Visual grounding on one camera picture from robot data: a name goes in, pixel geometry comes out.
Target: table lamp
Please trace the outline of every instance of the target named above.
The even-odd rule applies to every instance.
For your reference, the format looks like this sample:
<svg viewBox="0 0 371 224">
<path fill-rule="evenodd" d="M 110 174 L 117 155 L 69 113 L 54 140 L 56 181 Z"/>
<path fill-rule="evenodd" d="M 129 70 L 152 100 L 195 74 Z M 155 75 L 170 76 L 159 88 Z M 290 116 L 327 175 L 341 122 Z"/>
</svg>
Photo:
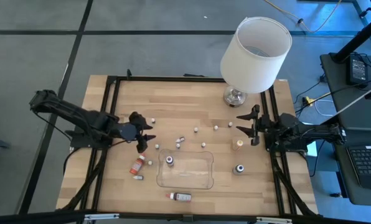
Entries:
<svg viewBox="0 0 371 224">
<path fill-rule="evenodd" d="M 230 85 L 223 95 L 226 104 L 240 106 L 247 93 L 269 89 L 291 45 L 291 34 L 279 22 L 265 17 L 245 18 L 220 63 L 222 76 Z"/>
</svg>

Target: keyboard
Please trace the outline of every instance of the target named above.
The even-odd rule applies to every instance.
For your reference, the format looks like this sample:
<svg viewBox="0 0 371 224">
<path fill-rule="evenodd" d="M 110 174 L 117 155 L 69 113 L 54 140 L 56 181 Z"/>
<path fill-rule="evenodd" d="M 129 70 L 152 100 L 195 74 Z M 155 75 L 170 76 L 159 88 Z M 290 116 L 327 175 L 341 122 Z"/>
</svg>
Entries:
<svg viewBox="0 0 371 224">
<path fill-rule="evenodd" d="M 361 187 L 371 189 L 371 146 L 347 148 L 354 172 Z"/>
</svg>

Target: yellow cable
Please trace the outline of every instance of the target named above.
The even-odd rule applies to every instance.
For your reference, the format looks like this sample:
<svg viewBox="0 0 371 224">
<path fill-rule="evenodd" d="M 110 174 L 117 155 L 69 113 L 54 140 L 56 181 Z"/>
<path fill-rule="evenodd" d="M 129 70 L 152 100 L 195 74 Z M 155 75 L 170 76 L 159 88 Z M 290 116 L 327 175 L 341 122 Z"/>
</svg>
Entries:
<svg viewBox="0 0 371 224">
<path fill-rule="evenodd" d="M 276 8 L 277 10 L 283 12 L 283 13 L 287 13 L 288 15 L 291 15 L 293 17 L 295 17 L 297 20 L 300 20 L 300 18 L 298 16 L 295 16 L 294 14 L 288 12 L 288 11 L 285 11 L 283 9 L 281 9 L 280 7 L 274 5 L 273 3 L 269 2 L 269 0 L 265 0 L 265 2 L 267 2 L 268 4 L 270 4 L 271 6 L 273 6 L 274 8 Z M 328 19 L 333 15 L 333 13 L 335 12 L 336 8 L 340 5 L 340 3 L 342 2 L 342 0 L 339 0 L 339 2 L 337 2 L 334 10 L 332 10 L 332 12 L 329 14 L 328 18 L 322 23 L 322 25 L 320 27 L 318 27 L 318 29 L 316 29 L 315 31 L 311 31 L 306 25 L 305 23 L 302 21 L 301 24 L 308 30 L 308 32 L 310 33 L 315 33 L 317 31 L 319 31 L 323 26 L 324 24 L 328 21 Z"/>
</svg>

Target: black table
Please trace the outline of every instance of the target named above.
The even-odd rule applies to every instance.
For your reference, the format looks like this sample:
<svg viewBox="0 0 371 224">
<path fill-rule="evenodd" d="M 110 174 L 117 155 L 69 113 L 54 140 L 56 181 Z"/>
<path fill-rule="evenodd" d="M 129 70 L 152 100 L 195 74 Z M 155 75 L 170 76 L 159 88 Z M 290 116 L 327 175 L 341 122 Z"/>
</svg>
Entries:
<svg viewBox="0 0 371 224">
<path fill-rule="evenodd" d="M 343 88 L 346 85 L 346 64 L 335 63 L 330 55 L 321 55 L 321 64 L 326 74 L 328 85 L 331 91 Z M 339 111 L 343 107 L 347 106 L 350 102 L 363 95 L 365 92 L 360 91 L 356 88 L 350 88 L 344 91 L 333 94 L 332 99 L 334 101 L 336 110 Z M 371 105 L 368 108 L 364 108 L 361 102 L 357 102 L 350 108 L 340 114 L 337 119 L 340 123 L 347 123 L 353 125 L 354 120 L 358 120 L 365 123 L 371 123 Z M 344 181 L 344 187 L 347 192 L 347 196 L 353 204 L 357 205 L 371 205 L 371 190 L 362 188 L 357 182 L 357 178 L 354 174 L 352 163 L 346 152 L 347 146 L 361 146 L 364 144 L 371 144 L 371 131 L 351 131 L 346 129 L 347 142 L 343 146 L 334 145 L 337 160 L 340 165 L 340 171 Z"/>
</svg>

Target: wooden table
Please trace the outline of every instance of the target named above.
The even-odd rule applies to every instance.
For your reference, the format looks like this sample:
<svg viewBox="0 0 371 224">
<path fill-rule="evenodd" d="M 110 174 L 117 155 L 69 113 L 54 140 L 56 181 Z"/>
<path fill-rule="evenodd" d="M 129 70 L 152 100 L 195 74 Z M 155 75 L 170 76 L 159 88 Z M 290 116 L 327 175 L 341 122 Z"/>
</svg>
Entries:
<svg viewBox="0 0 371 224">
<path fill-rule="evenodd" d="M 100 109 L 106 78 L 103 75 L 90 77 L 83 108 Z M 146 150 L 147 159 L 153 160 L 154 164 L 142 167 L 140 175 L 144 176 L 144 180 L 134 180 L 129 169 L 138 157 L 136 142 L 119 144 L 110 149 L 98 210 L 119 213 L 278 215 L 270 155 L 265 150 L 263 136 L 258 146 L 251 146 L 250 139 L 235 128 L 237 125 L 251 125 L 251 122 L 235 117 L 249 113 L 255 104 L 260 105 L 260 94 L 249 95 L 244 105 L 231 108 L 222 98 L 226 87 L 226 83 L 122 81 L 116 106 L 116 115 L 121 118 L 121 122 L 128 121 L 127 117 L 133 111 L 141 113 L 149 122 L 151 118 L 156 119 L 154 128 L 145 131 L 157 136 L 148 142 L 149 148 Z M 279 113 L 294 114 L 288 82 L 276 80 L 274 87 Z M 267 100 L 269 114 L 273 119 L 270 98 Z M 232 128 L 227 127 L 229 121 L 234 123 Z M 215 125 L 219 126 L 217 131 L 213 129 Z M 194 127 L 199 128 L 197 134 L 194 133 Z M 180 150 L 209 151 L 214 155 L 214 185 L 211 189 L 171 189 L 156 183 L 159 151 L 176 150 L 175 140 L 180 136 L 185 137 Z M 238 152 L 234 152 L 230 147 L 237 139 L 243 140 L 245 144 Z M 200 146 L 202 142 L 206 142 L 205 149 Z M 154 148 L 155 144 L 161 146 L 160 150 Z M 69 159 L 57 208 L 66 205 L 83 184 L 90 152 L 91 149 L 84 148 Z M 296 153 L 289 152 L 287 157 L 294 188 L 309 208 L 317 212 L 306 161 Z M 243 175 L 232 174 L 237 164 L 244 165 Z M 87 208 L 91 207 L 93 188 Z M 289 212 L 283 186 L 282 191 L 285 211 Z M 170 192 L 190 193 L 192 201 L 183 203 L 170 200 L 165 197 Z"/>
</svg>

